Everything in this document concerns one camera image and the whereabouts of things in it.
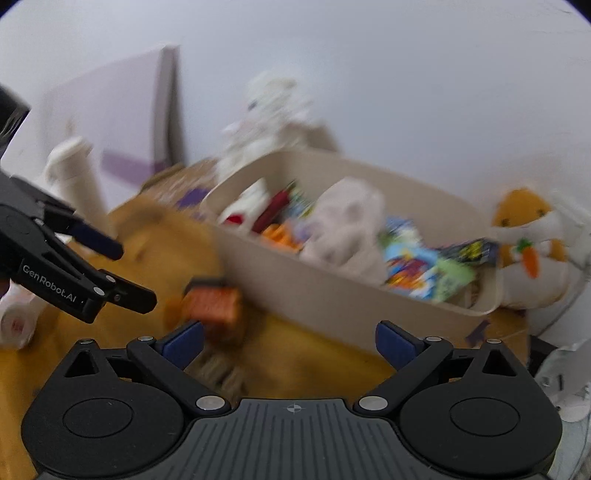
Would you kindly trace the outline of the orange lid container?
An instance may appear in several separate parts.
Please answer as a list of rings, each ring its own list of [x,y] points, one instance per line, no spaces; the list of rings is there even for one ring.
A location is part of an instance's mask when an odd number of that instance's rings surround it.
[[[167,331],[199,322],[211,343],[240,344],[245,337],[242,292],[222,277],[191,278],[183,294],[166,300],[163,318]]]

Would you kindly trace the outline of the green snack bag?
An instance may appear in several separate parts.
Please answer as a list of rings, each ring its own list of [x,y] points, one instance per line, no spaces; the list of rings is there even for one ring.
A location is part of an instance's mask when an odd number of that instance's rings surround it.
[[[434,294],[437,302],[446,302],[476,279],[476,271],[469,265],[452,259],[439,258],[438,279]]]

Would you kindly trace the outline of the colourful blue snack pack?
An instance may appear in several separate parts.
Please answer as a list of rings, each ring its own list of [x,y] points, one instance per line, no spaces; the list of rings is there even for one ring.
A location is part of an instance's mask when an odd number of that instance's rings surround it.
[[[389,216],[380,243],[388,273],[386,286],[412,298],[432,299],[438,277],[438,254],[426,246],[415,223]]]

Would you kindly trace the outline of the black pink candy bar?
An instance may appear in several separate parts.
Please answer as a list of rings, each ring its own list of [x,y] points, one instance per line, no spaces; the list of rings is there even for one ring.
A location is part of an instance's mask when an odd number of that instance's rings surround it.
[[[499,244],[487,238],[440,247],[437,251],[442,257],[477,267],[496,267],[499,258]]]

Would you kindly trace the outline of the pink fluffy scrunchie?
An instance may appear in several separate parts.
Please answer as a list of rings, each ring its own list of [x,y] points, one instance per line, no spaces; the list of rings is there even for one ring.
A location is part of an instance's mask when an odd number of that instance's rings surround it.
[[[380,286],[388,276],[379,244],[385,225],[383,193],[363,179],[346,177],[315,202],[307,220],[310,238],[300,258]]]

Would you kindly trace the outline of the orange scrunchie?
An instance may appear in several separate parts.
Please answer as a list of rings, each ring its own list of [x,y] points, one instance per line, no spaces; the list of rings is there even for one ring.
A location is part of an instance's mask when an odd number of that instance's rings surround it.
[[[303,245],[294,238],[287,223],[273,223],[264,229],[260,236],[264,241],[270,242],[271,246],[280,250],[298,253],[303,248]]]

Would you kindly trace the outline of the white thermos bottle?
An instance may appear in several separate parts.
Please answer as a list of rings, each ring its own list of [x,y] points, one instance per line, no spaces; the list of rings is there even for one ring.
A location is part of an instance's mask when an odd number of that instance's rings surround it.
[[[83,137],[71,137],[48,155],[45,177],[58,197],[92,227],[115,238],[106,204],[90,161],[92,145]]]

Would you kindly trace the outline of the white red headphones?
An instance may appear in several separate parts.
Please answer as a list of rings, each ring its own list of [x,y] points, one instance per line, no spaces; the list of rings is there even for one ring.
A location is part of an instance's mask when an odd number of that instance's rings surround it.
[[[46,306],[46,301],[10,282],[10,287],[1,298],[1,346],[17,350],[26,347]]]

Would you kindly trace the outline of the beige plastic storage bin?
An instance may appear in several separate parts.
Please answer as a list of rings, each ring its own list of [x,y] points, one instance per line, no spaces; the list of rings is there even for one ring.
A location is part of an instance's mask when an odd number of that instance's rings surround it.
[[[259,179],[270,193],[297,181],[318,198],[345,177],[366,180],[385,195],[389,213],[412,219],[430,247],[486,238],[483,215],[464,199],[414,178],[322,150],[283,150],[260,157],[219,183],[201,203],[211,223],[224,276],[256,305],[311,331],[374,352],[377,323],[390,320],[417,337],[436,335],[464,346],[503,297],[500,271],[480,270],[479,296],[470,309],[413,299],[301,261],[255,234],[218,224],[217,217]]]

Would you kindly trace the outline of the purple white board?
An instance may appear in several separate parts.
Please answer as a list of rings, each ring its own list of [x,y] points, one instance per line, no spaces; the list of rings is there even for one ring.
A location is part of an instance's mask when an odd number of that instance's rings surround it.
[[[169,108],[177,48],[164,45],[68,80],[41,97],[2,156],[1,166],[42,187],[50,151],[83,137],[112,210],[171,163]]]

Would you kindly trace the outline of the brown floral tissue box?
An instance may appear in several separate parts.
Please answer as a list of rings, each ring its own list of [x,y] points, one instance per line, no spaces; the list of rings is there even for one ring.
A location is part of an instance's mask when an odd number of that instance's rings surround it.
[[[147,180],[140,195],[151,200],[197,215],[200,204],[217,185],[217,160],[205,158],[184,166],[175,164]]]

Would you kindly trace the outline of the orange hamster plush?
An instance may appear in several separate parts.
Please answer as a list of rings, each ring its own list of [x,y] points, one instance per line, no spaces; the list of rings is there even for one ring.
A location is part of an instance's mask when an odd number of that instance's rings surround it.
[[[501,305],[545,308],[569,287],[568,254],[558,213],[528,188],[510,191],[498,204],[492,232],[499,243]]]

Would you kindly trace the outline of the white plush bunny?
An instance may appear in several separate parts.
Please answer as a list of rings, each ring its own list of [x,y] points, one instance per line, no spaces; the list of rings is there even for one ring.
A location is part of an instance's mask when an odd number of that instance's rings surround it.
[[[297,80],[273,71],[260,73],[245,89],[242,119],[222,132],[216,178],[225,180],[253,160],[282,149],[339,150],[335,137],[312,111]]]

